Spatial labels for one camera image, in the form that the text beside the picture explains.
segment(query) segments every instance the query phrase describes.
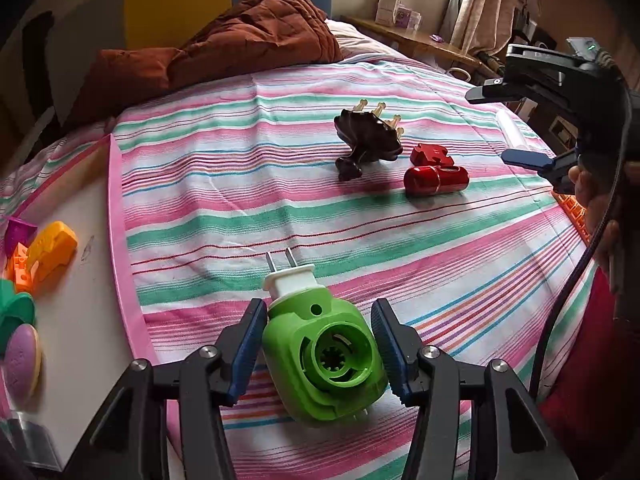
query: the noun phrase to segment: white box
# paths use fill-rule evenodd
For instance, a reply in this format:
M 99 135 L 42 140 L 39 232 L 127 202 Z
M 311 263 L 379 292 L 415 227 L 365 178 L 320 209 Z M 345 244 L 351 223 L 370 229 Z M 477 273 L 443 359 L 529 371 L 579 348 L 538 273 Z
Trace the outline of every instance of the white box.
M 376 23 L 393 27 L 396 23 L 396 14 L 400 0 L 379 0 L 378 12 L 376 13 Z
M 385 27 L 393 27 L 396 23 L 396 12 L 393 10 L 378 9 L 376 23 Z

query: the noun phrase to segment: small purple object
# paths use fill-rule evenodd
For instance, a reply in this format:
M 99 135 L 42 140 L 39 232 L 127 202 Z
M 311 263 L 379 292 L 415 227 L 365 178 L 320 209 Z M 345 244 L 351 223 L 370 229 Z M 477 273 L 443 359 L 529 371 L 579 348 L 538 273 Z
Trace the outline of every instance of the small purple object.
M 41 360 L 36 329 L 29 324 L 20 325 L 9 339 L 4 354 L 6 389 L 15 402 L 22 404 L 33 395 Z
M 9 216 L 8 225 L 4 232 L 4 254 L 7 258 L 10 258 L 14 254 L 14 249 L 21 243 L 25 247 L 28 247 L 33 240 L 38 226 Z
M 411 9 L 399 6 L 398 12 L 396 13 L 396 27 L 407 28 L 409 26 L 409 19 L 411 19 Z

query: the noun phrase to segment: yellow panel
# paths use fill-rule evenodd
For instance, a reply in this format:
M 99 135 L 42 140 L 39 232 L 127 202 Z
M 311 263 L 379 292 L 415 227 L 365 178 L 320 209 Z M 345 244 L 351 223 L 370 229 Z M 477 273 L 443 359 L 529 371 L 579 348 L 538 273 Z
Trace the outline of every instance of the yellow panel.
M 124 0 L 127 48 L 181 46 L 231 0 Z

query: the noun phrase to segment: bed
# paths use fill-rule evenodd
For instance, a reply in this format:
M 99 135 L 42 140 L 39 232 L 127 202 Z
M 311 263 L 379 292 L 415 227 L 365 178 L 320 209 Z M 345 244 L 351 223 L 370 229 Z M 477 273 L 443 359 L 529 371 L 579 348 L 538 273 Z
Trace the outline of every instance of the bed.
M 136 357 L 180 360 L 236 322 L 290 248 L 369 322 L 376 298 L 456 359 L 505 359 L 527 384 L 555 294 L 584 243 L 535 173 L 502 163 L 502 105 L 470 106 L 468 84 L 329 22 L 345 59 L 206 82 L 128 108 L 108 129 L 122 152 L 122 204 L 136 298 L 126 306 Z M 361 98 L 402 115 L 404 152 L 338 182 L 348 154 L 333 118 Z M 530 149 L 549 152 L 514 116 Z M 81 128 L 2 184 L 10 214 L 51 171 L 105 134 Z M 466 190 L 409 200 L 402 176 L 418 142 L 442 144 Z M 543 393 L 562 367 L 588 299 L 590 267 L 547 351 Z M 223 410 L 238 478 L 399 478 L 417 411 L 387 390 L 350 420 L 311 429 L 286 413 L 260 356 L 247 394 Z M 170 431 L 177 438 L 175 409 Z M 461 404 L 456 477 L 468 462 Z

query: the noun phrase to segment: person's hand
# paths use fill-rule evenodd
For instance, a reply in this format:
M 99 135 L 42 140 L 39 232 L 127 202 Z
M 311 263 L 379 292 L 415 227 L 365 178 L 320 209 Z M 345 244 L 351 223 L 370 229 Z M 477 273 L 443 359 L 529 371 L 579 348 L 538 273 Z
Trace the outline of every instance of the person's hand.
M 632 184 L 640 186 L 640 162 L 626 163 L 625 173 Z M 607 208 L 609 195 L 598 192 L 598 184 L 593 175 L 580 166 L 574 166 L 569 170 L 569 179 L 575 184 L 576 200 L 586 209 L 584 224 L 587 232 L 592 235 Z M 619 231 L 618 222 L 609 221 L 593 255 L 593 259 L 607 276 L 609 275 L 609 253 L 618 239 Z

